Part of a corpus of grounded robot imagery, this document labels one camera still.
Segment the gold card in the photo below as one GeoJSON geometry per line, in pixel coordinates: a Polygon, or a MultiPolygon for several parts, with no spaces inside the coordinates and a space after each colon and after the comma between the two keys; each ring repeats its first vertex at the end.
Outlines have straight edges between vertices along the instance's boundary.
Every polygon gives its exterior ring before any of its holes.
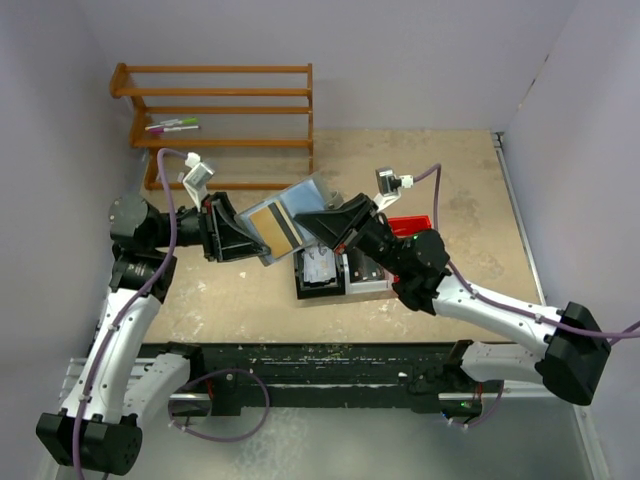
{"type": "Polygon", "coordinates": [[[274,260],[293,253],[303,245],[301,234],[280,200],[265,204],[251,213],[249,221],[270,248],[274,260]]]}

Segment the grey card holder wallet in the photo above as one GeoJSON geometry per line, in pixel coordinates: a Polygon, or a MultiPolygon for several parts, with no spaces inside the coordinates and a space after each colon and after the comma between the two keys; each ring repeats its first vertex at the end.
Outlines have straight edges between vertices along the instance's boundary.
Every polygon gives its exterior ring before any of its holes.
{"type": "Polygon", "coordinates": [[[267,247],[268,252],[259,258],[264,266],[270,266],[318,243],[307,229],[295,221],[296,215],[328,211],[343,203],[342,194],[332,190],[319,173],[314,173],[236,214],[234,220],[252,238],[267,247]]]}

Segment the red plastic bin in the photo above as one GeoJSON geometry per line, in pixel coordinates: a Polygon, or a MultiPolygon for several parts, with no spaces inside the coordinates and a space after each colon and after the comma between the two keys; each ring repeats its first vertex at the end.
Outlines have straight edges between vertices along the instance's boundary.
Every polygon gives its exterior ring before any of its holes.
{"type": "Polygon", "coordinates": [[[432,228],[428,215],[390,217],[388,223],[397,237],[410,237],[432,228]]]}

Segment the white plastic bin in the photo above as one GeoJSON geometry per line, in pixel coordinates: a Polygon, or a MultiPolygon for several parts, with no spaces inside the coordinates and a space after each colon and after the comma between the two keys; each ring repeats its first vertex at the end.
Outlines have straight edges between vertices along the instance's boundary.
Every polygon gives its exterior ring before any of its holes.
{"type": "Polygon", "coordinates": [[[341,256],[347,295],[377,294],[391,290],[388,272],[360,250],[341,256]]]}

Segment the black plastic bin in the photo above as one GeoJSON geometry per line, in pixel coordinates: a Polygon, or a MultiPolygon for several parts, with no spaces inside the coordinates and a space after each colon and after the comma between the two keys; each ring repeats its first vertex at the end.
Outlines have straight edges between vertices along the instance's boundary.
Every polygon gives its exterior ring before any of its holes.
{"type": "Polygon", "coordinates": [[[344,261],[331,249],[314,245],[300,250],[293,256],[293,265],[298,300],[346,294],[344,261]]]}

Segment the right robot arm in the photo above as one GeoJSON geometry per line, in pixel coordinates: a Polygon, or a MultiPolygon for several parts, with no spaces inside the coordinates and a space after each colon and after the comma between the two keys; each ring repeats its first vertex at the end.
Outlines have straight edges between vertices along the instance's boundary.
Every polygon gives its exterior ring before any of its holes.
{"type": "Polygon", "coordinates": [[[393,289],[408,309],[508,339],[501,347],[458,342],[454,362],[467,377],[536,383],[571,404],[592,403],[611,345],[587,307],[570,302],[555,309],[468,282],[435,229],[398,236],[364,194],[336,210],[298,213],[294,220],[334,252],[358,250],[395,276],[393,289]]]}

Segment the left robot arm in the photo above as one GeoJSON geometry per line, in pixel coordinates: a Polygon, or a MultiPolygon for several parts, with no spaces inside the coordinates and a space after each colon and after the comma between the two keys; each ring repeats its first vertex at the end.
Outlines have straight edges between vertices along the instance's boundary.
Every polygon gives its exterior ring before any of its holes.
{"type": "Polygon", "coordinates": [[[99,329],[84,367],[56,413],[36,435],[61,466],[125,475],[142,445],[143,426],[170,395],[211,379],[201,348],[170,343],[133,381],[149,326],[174,277],[177,247],[200,246],[208,261],[256,257],[266,247],[240,228],[228,195],[206,195],[193,208],[163,213],[138,194],[109,210],[114,264],[99,329]]]}

